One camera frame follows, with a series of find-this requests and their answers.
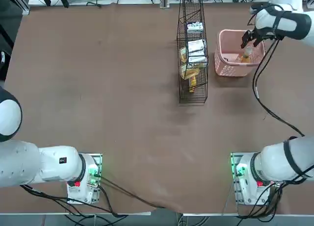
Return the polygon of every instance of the white label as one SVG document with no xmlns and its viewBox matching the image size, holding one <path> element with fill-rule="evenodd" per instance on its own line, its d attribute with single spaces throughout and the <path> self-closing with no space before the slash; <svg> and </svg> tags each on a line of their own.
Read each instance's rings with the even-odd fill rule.
<svg viewBox="0 0 314 226">
<path fill-rule="evenodd" d="M 1 52 L 1 63 L 5 62 L 5 53 Z"/>
<path fill-rule="evenodd" d="M 78 193 L 79 192 L 79 187 L 70 187 L 69 186 L 69 192 L 70 193 Z"/>
</svg>

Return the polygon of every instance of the plastic basket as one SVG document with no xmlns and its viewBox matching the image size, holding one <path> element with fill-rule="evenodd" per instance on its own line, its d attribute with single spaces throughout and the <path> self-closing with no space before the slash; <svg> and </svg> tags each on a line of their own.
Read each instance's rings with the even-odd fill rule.
<svg viewBox="0 0 314 226">
<path fill-rule="evenodd" d="M 243 77 L 255 70 L 265 55 L 264 43 L 259 43 L 253 48 L 250 55 L 251 63 L 233 62 L 240 53 L 242 36 L 246 30 L 222 30 L 218 34 L 217 49 L 215 51 L 215 71 L 220 76 Z"/>
</svg>

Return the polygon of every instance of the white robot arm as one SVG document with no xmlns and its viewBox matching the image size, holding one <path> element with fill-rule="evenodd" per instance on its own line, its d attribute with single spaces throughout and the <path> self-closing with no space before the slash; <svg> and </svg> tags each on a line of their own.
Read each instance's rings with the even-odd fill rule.
<svg viewBox="0 0 314 226">
<path fill-rule="evenodd" d="M 255 28 L 242 37 L 245 47 L 256 40 L 289 37 L 314 47 L 314 11 L 303 12 L 302 0 L 271 0 L 254 4 Z M 290 138 L 284 142 L 264 147 L 261 152 L 247 153 L 241 158 L 235 172 L 239 176 L 243 203 L 255 204 L 261 193 L 273 182 L 297 180 L 314 176 L 314 171 L 302 174 L 314 164 L 314 137 Z M 269 190 L 257 204 L 263 204 Z"/>
<path fill-rule="evenodd" d="M 91 203 L 99 167 L 92 156 L 70 146 L 38 148 L 11 140 L 22 123 L 16 98 L 0 87 L 0 188 L 66 181 L 69 198 Z"/>
<path fill-rule="evenodd" d="M 269 3 L 256 3 L 251 13 L 257 13 L 255 28 L 243 40 L 255 40 L 257 45 L 263 39 L 289 37 L 314 46 L 314 11 L 303 12 L 302 0 L 271 0 Z"/>
</svg>

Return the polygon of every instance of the wire basket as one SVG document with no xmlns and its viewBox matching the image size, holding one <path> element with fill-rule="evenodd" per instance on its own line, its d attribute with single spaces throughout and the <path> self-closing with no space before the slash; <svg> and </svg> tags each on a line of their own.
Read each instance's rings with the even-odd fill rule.
<svg viewBox="0 0 314 226">
<path fill-rule="evenodd" d="M 265 55 L 264 43 L 253 47 L 250 55 L 250 63 L 235 62 L 239 54 L 244 53 L 241 49 L 242 36 L 246 30 L 222 30 L 218 34 L 217 48 L 215 51 L 215 71 L 220 76 L 244 77 L 255 70 Z"/>
<path fill-rule="evenodd" d="M 191 24 L 200 24 L 202 30 L 189 31 Z M 201 51 L 192 51 L 190 44 L 196 41 L 203 43 Z M 180 0 L 177 48 L 179 103 L 202 105 L 208 96 L 208 52 L 202 0 Z"/>
</svg>

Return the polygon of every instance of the brown table surface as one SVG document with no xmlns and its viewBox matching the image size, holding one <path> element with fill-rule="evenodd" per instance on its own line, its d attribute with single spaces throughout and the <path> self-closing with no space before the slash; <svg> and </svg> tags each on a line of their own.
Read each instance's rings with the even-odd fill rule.
<svg viewBox="0 0 314 226">
<path fill-rule="evenodd" d="M 205 6 L 209 96 L 196 107 L 178 106 L 177 5 L 32 8 L 5 84 L 23 107 L 15 139 L 102 152 L 104 175 L 142 198 L 178 212 L 222 213 L 232 182 L 230 152 L 260 151 L 295 135 L 258 105 L 251 77 L 214 73 L 217 33 L 246 29 L 248 8 Z M 313 48 L 285 39 L 259 81 L 261 100 L 309 135 L 313 78 Z M 65 183 L 36 188 L 66 196 Z M 313 214 L 312 188 L 286 188 L 278 213 Z M 152 210 L 107 191 L 117 212 Z M 20 187 L 1 189 L 0 199 L 1 213 L 64 212 Z M 99 205 L 106 206 L 104 197 Z M 233 192 L 225 213 L 236 213 Z"/>
</svg>

